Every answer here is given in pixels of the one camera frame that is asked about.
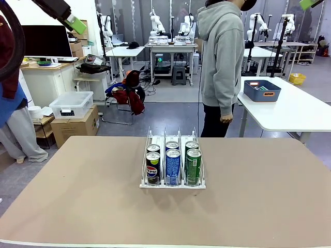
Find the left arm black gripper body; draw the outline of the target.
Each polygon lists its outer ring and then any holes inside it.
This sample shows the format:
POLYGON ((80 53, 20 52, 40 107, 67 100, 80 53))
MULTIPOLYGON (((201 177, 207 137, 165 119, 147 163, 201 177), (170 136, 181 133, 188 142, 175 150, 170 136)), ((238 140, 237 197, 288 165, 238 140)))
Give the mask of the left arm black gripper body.
POLYGON ((32 0, 32 2, 61 23, 65 23, 71 15, 71 8, 64 0, 32 0))

